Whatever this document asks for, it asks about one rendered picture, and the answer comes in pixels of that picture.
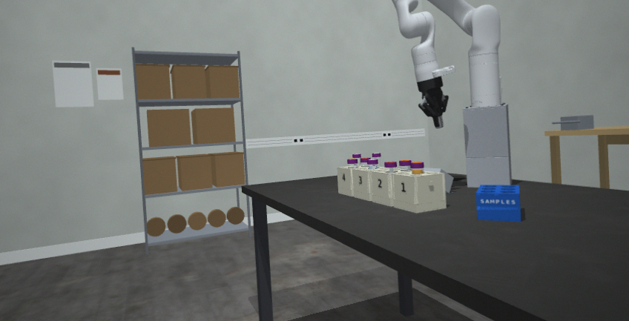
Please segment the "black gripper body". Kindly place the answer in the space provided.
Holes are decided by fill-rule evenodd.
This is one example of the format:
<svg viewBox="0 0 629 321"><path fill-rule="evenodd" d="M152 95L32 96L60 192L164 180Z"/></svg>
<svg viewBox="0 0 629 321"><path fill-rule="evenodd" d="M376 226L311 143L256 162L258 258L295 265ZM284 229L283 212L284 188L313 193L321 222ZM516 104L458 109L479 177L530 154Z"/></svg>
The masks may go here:
<svg viewBox="0 0 629 321"><path fill-rule="evenodd" d="M422 92L422 99L424 99L424 96L425 96L427 104L429 104L430 107L434 107L432 96L436 95L437 102L438 102L438 94L441 93L441 95L443 95L443 92L441 90L441 87L443 86L441 76L436 77L434 79L428 79L422 82L417 82L417 84L418 84L419 92Z"/></svg>

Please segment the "white bucket adapter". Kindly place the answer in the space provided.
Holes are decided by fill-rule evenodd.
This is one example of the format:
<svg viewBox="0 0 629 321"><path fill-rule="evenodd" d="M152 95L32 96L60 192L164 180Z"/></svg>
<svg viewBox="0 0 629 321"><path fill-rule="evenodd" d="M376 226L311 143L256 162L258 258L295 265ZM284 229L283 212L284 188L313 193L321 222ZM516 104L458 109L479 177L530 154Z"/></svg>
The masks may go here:
<svg viewBox="0 0 629 321"><path fill-rule="evenodd" d="M359 170L360 169L360 170ZM371 173L370 171L386 170L385 167L378 169L357 168L352 169L354 197L372 201Z"/></svg>
<svg viewBox="0 0 629 321"><path fill-rule="evenodd" d="M356 168L337 167L338 193L354 196L352 169Z"/></svg>
<svg viewBox="0 0 629 321"><path fill-rule="evenodd" d="M382 172L381 172L382 171ZM372 186L372 202L394 206L393 203L393 189L392 189L392 174L386 173L386 170L370 171L371 173L371 186ZM396 168L396 173L405 173L410 171L401 171Z"/></svg>
<svg viewBox="0 0 629 321"><path fill-rule="evenodd" d="M392 174L394 208L413 213L447 208L444 173Z"/></svg>

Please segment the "blue tube rack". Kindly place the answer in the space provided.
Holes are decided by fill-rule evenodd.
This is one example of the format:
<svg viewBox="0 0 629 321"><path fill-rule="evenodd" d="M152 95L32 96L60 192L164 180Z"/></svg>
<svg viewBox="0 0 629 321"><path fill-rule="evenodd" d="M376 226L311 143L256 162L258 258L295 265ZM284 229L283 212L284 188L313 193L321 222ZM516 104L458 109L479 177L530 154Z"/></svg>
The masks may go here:
<svg viewBox="0 0 629 321"><path fill-rule="evenodd" d="M477 219L520 222L519 185L480 185L476 192L476 207Z"/></svg>

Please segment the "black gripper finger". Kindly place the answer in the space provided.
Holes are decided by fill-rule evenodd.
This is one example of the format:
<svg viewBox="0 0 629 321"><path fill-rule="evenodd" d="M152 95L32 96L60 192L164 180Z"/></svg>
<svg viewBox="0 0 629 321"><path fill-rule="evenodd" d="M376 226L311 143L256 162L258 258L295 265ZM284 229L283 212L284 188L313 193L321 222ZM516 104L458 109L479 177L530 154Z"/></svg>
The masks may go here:
<svg viewBox="0 0 629 321"><path fill-rule="evenodd" d="M437 96L434 95L432 96L432 100L434 102L434 106L435 107L430 107L429 104L427 104L427 101L424 99L422 101L422 103L418 104L419 108L422 109L422 111L429 117L431 116L433 118L433 122L435 125L435 128L442 128L442 124L441 124L441 117L439 116L439 106L438 106L438 102L437 102ZM435 112L434 112L434 111Z"/></svg>
<svg viewBox="0 0 629 321"><path fill-rule="evenodd" d="M439 114L440 114L439 116L441 117L442 127L444 126L443 119L442 119L442 114L443 114L443 112L446 111L448 98L449 97L445 96L444 94L443 95L441 95L441 93L438 94L438 106L439 106L438 111L439 111Z"/></svg>

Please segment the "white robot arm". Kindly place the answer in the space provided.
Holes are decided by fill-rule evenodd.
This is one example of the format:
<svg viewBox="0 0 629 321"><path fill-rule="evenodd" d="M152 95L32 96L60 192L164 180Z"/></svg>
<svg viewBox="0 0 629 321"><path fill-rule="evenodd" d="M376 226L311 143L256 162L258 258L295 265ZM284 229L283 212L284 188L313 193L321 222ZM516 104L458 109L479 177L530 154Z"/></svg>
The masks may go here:
<svg viewBox="0 0 629 321"><path fill-rule="evenodd" d="M498 66L500 16L492 5L472 7L465 0L427 0L448 15L466 34L472 36L468 50L471 107L502 105ZM418 0L392 0L398 14L400 32L421 43L411 49L417 82L455 72L454 66L439 68L435 55L435 20L431 13L410 14ZM434 77L434 78L433 78Z"/></svg>

